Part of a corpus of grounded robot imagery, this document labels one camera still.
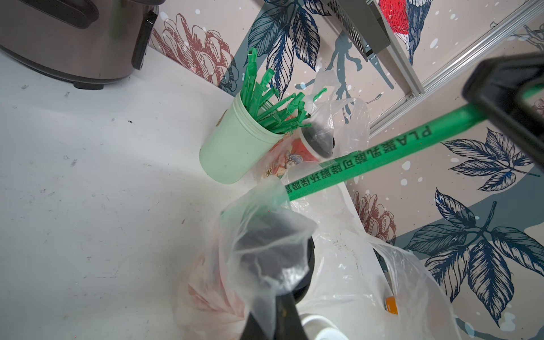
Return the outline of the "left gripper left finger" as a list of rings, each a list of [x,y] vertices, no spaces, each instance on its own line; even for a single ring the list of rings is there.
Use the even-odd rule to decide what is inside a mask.
[[[271,337],[268,337],[264,334],[264,331],[259,326],[258,322],[255,320],[253,314],[249,314],[245,328],[242,332],[240,340],[272,340],[275,339],[275,334]]]

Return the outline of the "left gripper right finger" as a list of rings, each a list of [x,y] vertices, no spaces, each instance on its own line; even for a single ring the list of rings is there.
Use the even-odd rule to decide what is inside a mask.
[[[274,340],[308,340],[292,293],[276,298],[276,330]]]

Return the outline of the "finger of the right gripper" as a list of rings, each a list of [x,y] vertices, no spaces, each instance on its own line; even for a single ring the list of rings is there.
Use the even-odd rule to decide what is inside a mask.
[[[533,163],[543,167],[543,117],[526,97],[541,91],[543,53],[490,58],[465,83],[463,98],[483,112]]]

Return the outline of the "green straw with print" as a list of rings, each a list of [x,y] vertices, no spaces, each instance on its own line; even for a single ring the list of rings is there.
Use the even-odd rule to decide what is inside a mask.
[[[321,163],[317,171],[285,185],[286,192],[291,201],[315,194],[441,143],[484,120],[485,115],[468,104],[367,150]]]

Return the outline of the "red cup black lid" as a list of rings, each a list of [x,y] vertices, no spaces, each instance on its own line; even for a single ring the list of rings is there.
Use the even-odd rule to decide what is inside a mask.
[[[250,312],[256,321],[273,324],[276,298],[299,298],[310,285],[316,229],[315,221],[285,208],[224,213],[189,276],[191,302],[235,317]]]
[[[316,125],[302,127],[284,137],[259,162],[262,178],[281,178],[289,168],[302,163],[330,160],[335,146],[334,130]]]

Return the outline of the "clear plastic carrier bag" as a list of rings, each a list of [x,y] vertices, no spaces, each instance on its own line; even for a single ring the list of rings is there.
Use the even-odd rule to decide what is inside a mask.
[[[327,88],[327,92],[313,102],[313,97],[323,88]],[[335,146],[330,160],[353,151],[365,150],[369,141],[370,117],[365,102],[358,98],[336,99],[334,92],[340,89],[337,75],[333,71],[322,70],[317,73],[312,91],[305,99],[305,109],[310,118],[304,122],[304,128],[320,125],[334,130]],[[264,179],[258,170],[259,162],[252,170],[257,181]],[[318,170],[321,163],[302,163],[291,167],[280,179],[285,183],[294,181]]]

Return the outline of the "red cup black lid front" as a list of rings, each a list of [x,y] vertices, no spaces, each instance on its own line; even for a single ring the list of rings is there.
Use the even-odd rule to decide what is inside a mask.
[[[262,178],[281,178],[289,168],[302,163],[330,160],[335,146],[334,130],[316,125],[302,127],[284,137],[259,162]]]

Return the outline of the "green straw holder cup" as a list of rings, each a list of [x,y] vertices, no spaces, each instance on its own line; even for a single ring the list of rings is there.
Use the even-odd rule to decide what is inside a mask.
[[[279,95],[271,85],[275,72],[268,69],[257,79],[257,54],[249,50],[242,90],[199,152],[204,172],[221,184],[239,181],[285,135],[311,126],[304,93],[271,102]]]

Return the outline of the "silver rice cooker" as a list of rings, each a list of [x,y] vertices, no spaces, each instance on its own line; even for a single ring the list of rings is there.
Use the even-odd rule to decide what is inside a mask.
[[[143,66],[157,1],[1,2],[1,51],[78,89],[103,89]]]

